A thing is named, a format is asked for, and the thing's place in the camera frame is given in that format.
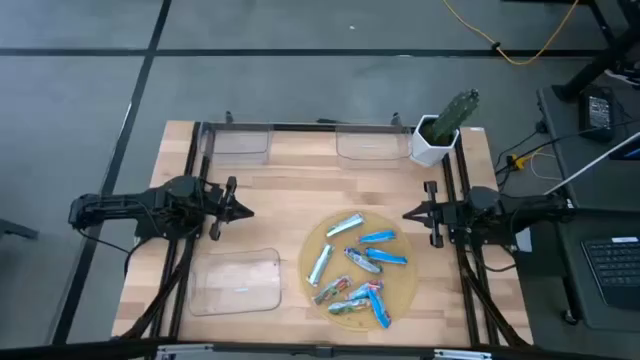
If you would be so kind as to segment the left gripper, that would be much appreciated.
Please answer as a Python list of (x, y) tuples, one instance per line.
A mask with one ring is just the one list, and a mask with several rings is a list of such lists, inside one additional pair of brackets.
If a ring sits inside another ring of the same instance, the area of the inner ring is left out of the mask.
[(203, 190), (203, 211), (215, 217), (215, 221), (209, 230), (212, 240), (218, 241), (221, 236), (223, 223), (248, 219), (254, 216), (254, 212), (235, 199), (237, 179), (230, 176), (224, 187), (218, 183), (209, 182), (200, 178)]

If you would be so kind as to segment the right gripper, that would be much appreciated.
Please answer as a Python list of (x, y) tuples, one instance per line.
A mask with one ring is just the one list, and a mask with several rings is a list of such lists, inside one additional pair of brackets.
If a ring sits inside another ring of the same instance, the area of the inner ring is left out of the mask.
[(438, 202), (436, 181), (426, 181), (424, 190), (427, 193), (427, 201), (421, 202), (416, 208), (402, 215), (403, 219), (426, 224), (426, 227), (432, 230), (430, 244), (435, 248), (444, 247), (441, 226), (447, 228), (451, 243), (455, 241), (457, 233), (470, 234), (470, 228), (464, 223), (462, 217), (463, 208), (460, 202)]

